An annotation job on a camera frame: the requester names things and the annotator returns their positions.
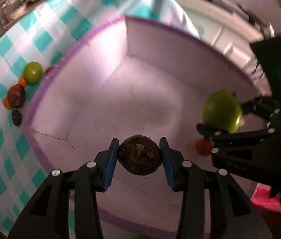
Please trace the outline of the wrinkled dark red apple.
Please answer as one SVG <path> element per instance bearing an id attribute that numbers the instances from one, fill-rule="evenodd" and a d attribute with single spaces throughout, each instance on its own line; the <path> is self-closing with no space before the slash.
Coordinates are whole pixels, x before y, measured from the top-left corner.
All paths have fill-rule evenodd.
<path id="1" fill-rule="evenodd" d="M 21 108 L 25 103 L 25 99 L 25 88 L 20 84 L 13 85 L 7 92 L 7 101 L 14 109 Z"/>

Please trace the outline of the teal checkered tablecloth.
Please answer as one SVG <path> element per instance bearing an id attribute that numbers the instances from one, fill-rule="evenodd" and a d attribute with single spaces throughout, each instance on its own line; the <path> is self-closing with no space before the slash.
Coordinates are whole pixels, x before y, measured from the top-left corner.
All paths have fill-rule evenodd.
<path id="1" fill-rule="evenodd" d="M 122 15 L 155 20 L 198 37 L 175 0 L 48 0 L 0 38 L 0 231 L 8 234 L 46 177 L 20 127 L 3 104 L 29 62 L 53 66 L 93 27 Z"/>

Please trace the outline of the dark brown dried fruit large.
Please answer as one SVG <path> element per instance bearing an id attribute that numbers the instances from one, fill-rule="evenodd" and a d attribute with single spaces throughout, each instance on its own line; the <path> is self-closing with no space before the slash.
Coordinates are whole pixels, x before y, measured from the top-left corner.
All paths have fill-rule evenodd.
<path id="1" fill-rule="evenodd" d="M 22 123 L 23 115 L 18 110 L 12 111 L 12 122 L 14 126 L 20 126 Z"/>

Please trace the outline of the purple-edged cardboard box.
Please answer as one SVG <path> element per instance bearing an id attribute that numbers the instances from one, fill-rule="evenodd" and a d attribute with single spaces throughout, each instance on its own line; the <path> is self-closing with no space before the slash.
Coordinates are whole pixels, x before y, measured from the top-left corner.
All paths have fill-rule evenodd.
<path id="1" fill-rule="evenodd" d="M 165 137 L 201 169 L 197 123 L 209 95 L 226 90 L 244 102 L 259 95 L 247 75 L 221 53 L 165 24 L 121 17 L 95 27 L 44 77 L 24 116 L 27 141 L 47 173 L 76 170 L 113 138 Z M 104 238 L 128 232 L 175 238 L 182 193 L 163 167 L 137 176 L 117 163 L 108 191 L 97 193 Z"/>

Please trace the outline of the large green tomato front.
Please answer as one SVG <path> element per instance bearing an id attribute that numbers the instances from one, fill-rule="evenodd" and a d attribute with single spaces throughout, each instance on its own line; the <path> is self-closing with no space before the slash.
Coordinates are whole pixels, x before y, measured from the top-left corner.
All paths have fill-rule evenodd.
<path id="1" fill-rule="evenodd" d="M 234 93 L 221 90 L 211 94 L 204 104 L 202 120 L 206 125 L 234 133 L 239 128 L 243 111 L 240 102 Z"/>

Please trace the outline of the white kitchen cabinet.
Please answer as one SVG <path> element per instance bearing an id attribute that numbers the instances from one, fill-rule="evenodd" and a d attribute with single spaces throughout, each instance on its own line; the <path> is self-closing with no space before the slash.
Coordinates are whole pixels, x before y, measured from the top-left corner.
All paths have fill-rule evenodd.
<path id="1" fill-rule="evenodd" d="M 271 94 L 269 82 L 250 48 L 250 43 L 264 39 L 260 31 L 213 2 L 175 1 L 184 9 L 202 41 L 239 66 L 262 94 Z"/>

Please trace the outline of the large red tomato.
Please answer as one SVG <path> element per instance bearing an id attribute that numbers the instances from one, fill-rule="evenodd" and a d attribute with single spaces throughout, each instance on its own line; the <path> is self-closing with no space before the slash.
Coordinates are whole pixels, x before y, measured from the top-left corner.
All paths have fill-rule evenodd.
<path id="1" fill-rule="evenodd" d="M 213 144 L 211 141 L 206 139 L 200 139 L 196 142 L 196 151 L 199 155 L 207 157 L 211 154 L 211 150 L 213 149 Z"/>

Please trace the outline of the orange mandarin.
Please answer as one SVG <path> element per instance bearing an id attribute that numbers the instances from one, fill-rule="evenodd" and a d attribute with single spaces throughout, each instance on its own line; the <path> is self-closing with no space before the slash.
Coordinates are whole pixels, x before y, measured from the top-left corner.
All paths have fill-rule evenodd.
<path id="1" fill-rule="evenodd" d="M 23 75 L 19 78 L 18 84 L 19 84 L 19 85 L 22 85 L 24 88 L 27 87 L 27 81 L 26 81 L 26 79 L 24 78 Z"/>
<path id="2" fill-rule="evenodd" d="M 9 104 L 7 97 L 3 99 L 3 105 L 7 110 L 11 110 L 12 106 Z"/>

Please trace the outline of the small red tomato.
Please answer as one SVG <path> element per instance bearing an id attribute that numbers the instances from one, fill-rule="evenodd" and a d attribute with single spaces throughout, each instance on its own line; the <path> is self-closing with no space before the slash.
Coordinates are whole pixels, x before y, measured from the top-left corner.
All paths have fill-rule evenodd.
<path id="1" fill-rule="evenodd" d="M 45 71 L 45 76 L 53 69 L 53 66 L 50 66 L 46 71 Z"/>

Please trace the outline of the dark dried fruit with stem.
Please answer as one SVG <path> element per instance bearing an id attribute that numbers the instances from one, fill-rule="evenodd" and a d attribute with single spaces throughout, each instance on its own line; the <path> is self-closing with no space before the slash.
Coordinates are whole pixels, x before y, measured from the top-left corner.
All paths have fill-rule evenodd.
<path id="1" fill-rule="evenodd" d="M 143 135 L 133 135 L 117 149 L 117 160 L 131 174 L 147 176 L 162 164 L 162 152 L 158 145 Z"/>

